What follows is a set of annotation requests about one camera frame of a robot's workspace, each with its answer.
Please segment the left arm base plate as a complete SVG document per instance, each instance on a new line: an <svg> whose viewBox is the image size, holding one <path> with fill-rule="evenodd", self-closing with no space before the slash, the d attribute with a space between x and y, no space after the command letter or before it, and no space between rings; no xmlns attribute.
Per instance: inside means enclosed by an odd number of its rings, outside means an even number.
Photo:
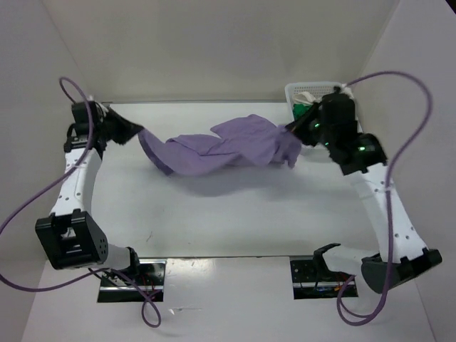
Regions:
<svg viewBox="0 0 456 342"><path fill-rule="evenodd" d="M163 302L165 284L165 259L140 259L139 274L128 275L154 302ZM114 274L101 274L97 302L139 303L143 296L128 281Z"/></svg>

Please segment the purple t shirt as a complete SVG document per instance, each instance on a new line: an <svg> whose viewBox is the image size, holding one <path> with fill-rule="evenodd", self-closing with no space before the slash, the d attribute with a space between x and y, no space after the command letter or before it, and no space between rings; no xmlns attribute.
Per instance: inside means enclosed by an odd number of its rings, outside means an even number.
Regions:
<svg viewBox="0 0 456 342"><path fill-rule="evenodd" d="M301 141L283 126L251 114L220 123L212 135L179 135L161 141L147 129L138 133L149 160L165 175L201 176L223 167L293 168L301 152Z"/></svg>

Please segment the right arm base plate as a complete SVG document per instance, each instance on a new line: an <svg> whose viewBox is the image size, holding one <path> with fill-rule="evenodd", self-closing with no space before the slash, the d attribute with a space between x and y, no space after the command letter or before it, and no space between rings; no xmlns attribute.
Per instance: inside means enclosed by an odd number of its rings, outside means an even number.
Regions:
<svg viewBox="0 0 456 342"><path fill-rule="evenodd" d="M343 272L319 274L312 256L291 257L289 263L295 300L336 299L351 276Z"/></svg>

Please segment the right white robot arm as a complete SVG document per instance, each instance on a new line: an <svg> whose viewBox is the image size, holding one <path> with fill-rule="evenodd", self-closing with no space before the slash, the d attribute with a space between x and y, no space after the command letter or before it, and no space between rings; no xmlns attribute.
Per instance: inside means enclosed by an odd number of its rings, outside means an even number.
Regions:
<svg viewBox="0 0 456 342"><path fill-rule="evenodd" d="M313 253L316 281L337 274L360 276L380 294L417 278L442 263L413 228L393 188L389 163L379 139L362 131L353 103L343 106L313 104L300 118L286 125L300 143L322 145L356 191L378 242L378 250L327 244Z"/></svg>

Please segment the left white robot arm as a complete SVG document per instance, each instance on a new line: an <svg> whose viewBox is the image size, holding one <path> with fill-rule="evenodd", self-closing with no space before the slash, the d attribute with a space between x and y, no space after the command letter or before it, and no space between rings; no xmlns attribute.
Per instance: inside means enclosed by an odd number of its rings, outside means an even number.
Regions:
<svg viewBox="0 0 456 342"><path fill-rule="evenodd" d="M35 225L36 234L54 269L116 269L125 284L139 282L143 274L131 247L110 244L91 214L95 179L110 141L124 145L142 126L93 100L71 106L74 122L63 149L66 178L48 217Z"/></svg>

